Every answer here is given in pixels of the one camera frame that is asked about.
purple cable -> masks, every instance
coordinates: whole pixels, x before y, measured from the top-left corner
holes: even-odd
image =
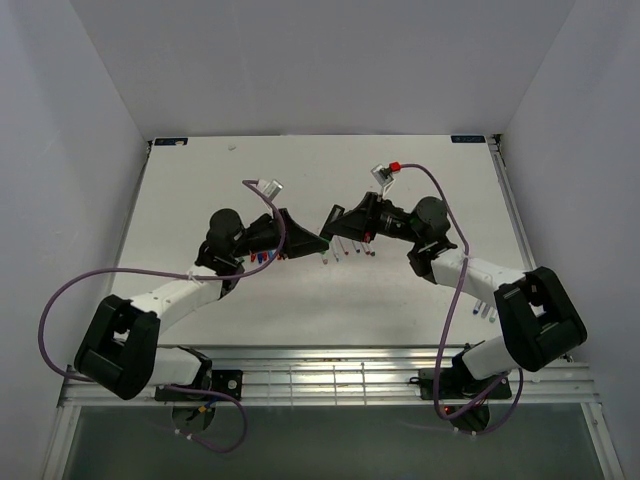
[[[278,243],[278,247],[276,248],[276,253],[280,253],[280,251],[282,250],[282,247],[284,246],[284,241],[286,238],[286,229],[285,229],[285,224],[284,224],[284,218],[282,218],[282,215],[280,214],[280,211],[278,210],[278,207],[276,207],[274,205],[274,203],[266,196],[264,195],[260,190],[258,190],[255,185],[258,182],[256,180],[243,180],[242,184],[249,188],[250,190],[252,190],[256,195],[258,195],[273,211],[273,215],[275,217],[275,219],[278,221],[278,225],[280,226],[280,242]],[[178,279],[178,280],[199,280],[199,281],[203,281],[203,282],[209,282],[209,281],[214,281],[214,280],[238,280],[240,278],[247,278],[250,277],[252,275],[255,275],[256,273],[260,273],[261,271],[263,271],[265,268],[267,268],[269,265],[271,265],[271,263],[277,258],[277,254],[274,255],[273,257],[271,257],[269,260],[267,260],[264,264],[262,264],[260,267],[256,268],[255,270],[251,270],[249,272],[244,272],[244,273],[240,273],[237,275],[224,275],[224,276],[217,276],[217,275],[194,275],[194,276],[190,276],[184,273],[171,273],[171,272],[163,272],[163,271],[156,271],[156,270],[146,270],[146,269],[141,269],[141,268],[121,268],[121,267],[109,267],[109,268],[100,268],[97,270],[92,270],[90,272],[86,272],[83,273],[82,275],[78,275],[75,278],[72,278],[71,280],[69,280],[67,283],[65,283],[64,285],[62,285],[58,290],[55,291],[55,293],[51,296],[51,298],[49,299],[49,301],[47,302],[47,304],[44,306],[44,310],[42,311],[42,315],[40,315],[40,323],[38,324],[38,349],[40,350],[40,355],[42,356],[42,359],[44,360],[44,363],[47,364],[47,366],[53,370],[54,372],[56,372],[58,375],[63,376],[64,378],[70,379],[70,380],[78,380],[81,382],[92,382],[92,380],[90,380],[89,378],[82,376],[82,375],[76,375],[70,372],[67,372],[66,370],[63,370],[62,368],[58,367],[55,363],[53,363],[53,360],[51,360],[51,357],[49,356],[49,353],[47,352],[47,349],[45,347],[44,344],[44,327],[45,324],[47,322],[47,316],[49,315],[49,311],[51,310],[51,307],[53,306],[53,304],[55,303],[55,301],[58,299],[58,297],[60,297],[60,295],[62,295],[66,290],[68,290],[70,287],[72,287],[73,285],[75,285],[76,283],[84,280],[85,278],[90,278],[90,277],[95,277],[96,275],[103,275],[105,273],[134,273],[137,275],[149,275],[149,276],[153,276],[153,277],[164,277],[164,278],[173,278],[173,279]]]
[[[464,279],[467,274],[467,267],[469,265],[468,256],[469,256],[470,248],[469,248],[469,242],[467,241],[466,237],[462,233],[462,229],[460,228],[460,225],[458,225],[458,221],[456,220],[456,217],[453,215],[453,212],[451,211],[451,206],[447,201],[447,197],[444,194],[444,191],[442,190],[440,183],[438,182],[438,180],[436,180],[436,177],[434,177],[433,174],[426,167],[419,165],[417,163],[404,163],[400,165],[400,168],[416,168],[418,170],[421,170],[431,179],[431,181],[433,182],[433,185],[436,187],[436,190],[438,191],[438,194],[440,195],[440,198],[442,198],[442,201],[445,207],[447,208],[447,213],[451,218],[451,223],[453,223],[453,226],[456,229],[456,232],[458,232],[458,236],[460,237],[460,240],[462,241],[462,244],[464,246],[463,251],[465,254],[465,259],[462,262],[462,268],[460,269],[460,278],[458,279],[458,284],[456,285],[455,292],[453,293],[453,298],[451,299],[451,305],[449,306],[449,311],[447,312],[447,317],[444,322],[444,328],[442,329],[442,336],[440,337],[440,343],[438,344],[438,353],[436,355],[436,368],[433,376],[433,406],[436,410],[436,414],[442,420],[455,420],[456,418],[464,415],[467,411],[473,408],[476,403],[482,401],[483,398],[485,398],[489,393],[491,393],[491,391],[494,388],[496,388],[498,384],[502,382],[503,379],[507,377],[507,374],[505,373],[504,375],[501,375],[496,380],[491,382],[491,384],[487,388],[485,388],[482,392],[480,392],[475,398],[473,398],[469,403],[467,403],[464,407],[462,407],[457,412],[451,415],[447,415],[443,413],[442,410],[440,409],[440,372],[442,370],[442,357],[444,356],[444,349],[447,344],[447,337],[449,336],[449,329],[451,328],[453,314],[456,311],[456,306],[458,305],[458,299],[460,298],[460,294],[462,293],[462,286],[464,284]],[[493,427],[495,428],[490,427],[486,429],[484,433],[493,432],[496,428],[502,426],[507,421],[507,419],[511,416],[511,414],[515,410],[515,407],[518,404],[518,401],[520,400],[520,394],[522,393],[523,384],[524,384],[524,376],[522,374],[522,370],[520,370],[520,385],[518,387],[518,394],[514,398],[512,407],[507,411],[505,416],[497,424],[493,425]]]
[[[211,443],[208,440],[196,437],[195,435],[192,435],[191,437],[189,437],[188,436],[189,434],[185,435],[183,432],[180,432],[180,430],[178,430],[178,432],[181,433],[182,435],[185,435],[187,438],[190,438],[191,440],[199,443],[200,445],[216,453],[231,453],[234,450],[236,450],[238,447],[240,447],[240,445],[242,445],[242,443],[244,442],[245,438],[247,438],[247,433],[249,432],[249,419],[247,418],[247,411],[245,410],[244,406],[235,398],[229,395],[226,395],[224,393],[213,392],[211,390],[194,390],[192,388],[183,388],[183,387],[178,387],[176,385],[166,385],[164,388],[165,390],[171,390],[172,392],[187,393],[189,395],[193,395],[193,394],[207,395],[209,397],[218,398],[220,400],[226,400],[228,402],[233,403],[236,407],[238,407],[238,411],[240,412],[240,415],[242,415],[242,433],[240,434],[240,438],[238,438],[236,443],[234,443],[229,447],[220,447],[215,443]]]

